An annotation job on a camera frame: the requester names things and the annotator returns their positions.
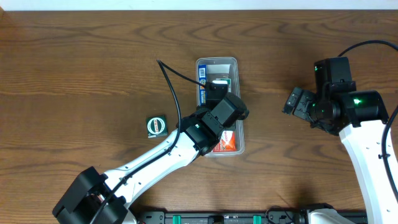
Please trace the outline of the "clear plastic container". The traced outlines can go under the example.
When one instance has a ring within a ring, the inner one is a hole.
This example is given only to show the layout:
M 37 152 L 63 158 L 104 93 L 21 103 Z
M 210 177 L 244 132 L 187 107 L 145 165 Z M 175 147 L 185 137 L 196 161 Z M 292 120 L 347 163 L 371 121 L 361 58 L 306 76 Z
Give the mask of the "clear plastic container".
M 230 78 L 231 79 L 231 93 L 241 96 L 239 85 L 239 71 L 238 63 L 234 57 L 207 57 L 199 58 L 196 61 L 196 79 L 199 82 L 198 66 L 206 65 L 207 82 L 212 82 L 216 78 Z M 207 157 L 232 157 L 240 155 L 245 150 L 244 128 L 243 122 L 236 122 L 236 148 L 235 152 L 209 152 Z

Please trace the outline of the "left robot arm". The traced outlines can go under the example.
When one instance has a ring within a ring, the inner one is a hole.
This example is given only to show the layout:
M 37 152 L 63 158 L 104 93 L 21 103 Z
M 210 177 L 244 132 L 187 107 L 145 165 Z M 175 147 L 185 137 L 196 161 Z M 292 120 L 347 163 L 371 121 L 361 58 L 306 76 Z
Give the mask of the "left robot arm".
M 59 223 L 136 223 L 131 204 L 171 172 L 208 154 L 225 129 L 248 116 L 244 102 L 227 93 L 217 105 L 182 118 L 163 142 L 137 159 L 100 174 L 81 172 L 52 210 Z

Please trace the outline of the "blue tall box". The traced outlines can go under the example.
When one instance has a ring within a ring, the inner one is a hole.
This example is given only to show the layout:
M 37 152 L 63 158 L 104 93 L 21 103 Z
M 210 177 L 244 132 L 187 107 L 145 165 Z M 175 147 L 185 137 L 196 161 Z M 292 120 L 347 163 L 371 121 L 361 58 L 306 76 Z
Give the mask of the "blue tall box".
M 206 78 L 206 65 L 202 64 L 198 66 L 198 77 L 199 77 L 199 82 L 203 85 L 206 84 L 207 78 Z M 202 106 L 206 103 L 206 92 L 205 92 L 205 87 L 201 86 L 199 90 L 199 105 Z

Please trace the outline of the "green square box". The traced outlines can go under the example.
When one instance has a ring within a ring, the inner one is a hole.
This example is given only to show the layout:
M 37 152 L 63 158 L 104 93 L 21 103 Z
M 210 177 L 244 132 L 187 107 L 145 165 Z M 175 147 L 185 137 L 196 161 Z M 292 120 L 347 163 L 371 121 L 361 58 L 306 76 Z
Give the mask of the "green square box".
M 165 115 L 151 116 L 146 119 L 148 138 L 159 138 L 168 135 L 167 120 Z

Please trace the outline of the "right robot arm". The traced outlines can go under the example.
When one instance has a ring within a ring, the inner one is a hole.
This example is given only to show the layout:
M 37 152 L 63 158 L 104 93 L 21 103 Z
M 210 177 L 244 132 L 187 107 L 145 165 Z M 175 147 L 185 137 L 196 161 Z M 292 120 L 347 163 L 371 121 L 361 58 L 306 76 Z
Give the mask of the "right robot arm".
M 309 122 L 311 128 L 339 136 L 349 154 L 369 223 L 397 223 L 397 159 L 389 120 L 375 90 L 323 90 L 295 87 L 283 113 Z

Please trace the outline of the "black mounting rail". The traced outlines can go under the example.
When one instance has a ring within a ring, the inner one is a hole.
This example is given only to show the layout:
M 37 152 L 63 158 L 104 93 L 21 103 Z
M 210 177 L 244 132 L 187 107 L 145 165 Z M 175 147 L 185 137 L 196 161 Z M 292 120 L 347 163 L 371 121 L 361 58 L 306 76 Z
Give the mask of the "black mounting rail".
M 268 210 L 264 213 L 172 213 L 164 211 L 142 212 L 138 224 L 279 224 L 309 223 L 307 212 Z

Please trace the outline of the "white green medicine box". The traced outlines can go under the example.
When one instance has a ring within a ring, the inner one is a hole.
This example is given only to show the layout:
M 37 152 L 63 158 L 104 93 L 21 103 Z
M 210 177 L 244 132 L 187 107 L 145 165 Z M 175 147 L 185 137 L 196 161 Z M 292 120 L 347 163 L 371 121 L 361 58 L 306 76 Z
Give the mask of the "white green medicine box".
M 228 92 L 231 92 L 231 79 L 230 78 L 216 78 L 212 81 L 215 84 L 224 84 L 228 86 Z

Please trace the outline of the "red orange box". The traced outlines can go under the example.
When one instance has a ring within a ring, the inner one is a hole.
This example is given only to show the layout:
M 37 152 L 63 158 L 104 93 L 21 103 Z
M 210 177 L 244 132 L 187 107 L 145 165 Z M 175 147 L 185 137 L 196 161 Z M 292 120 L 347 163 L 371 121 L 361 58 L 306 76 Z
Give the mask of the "red orange box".
M 212 152 L 235 152 L 236 135 L 234 131 L 223 131 L 219 143 L 213 148 Z

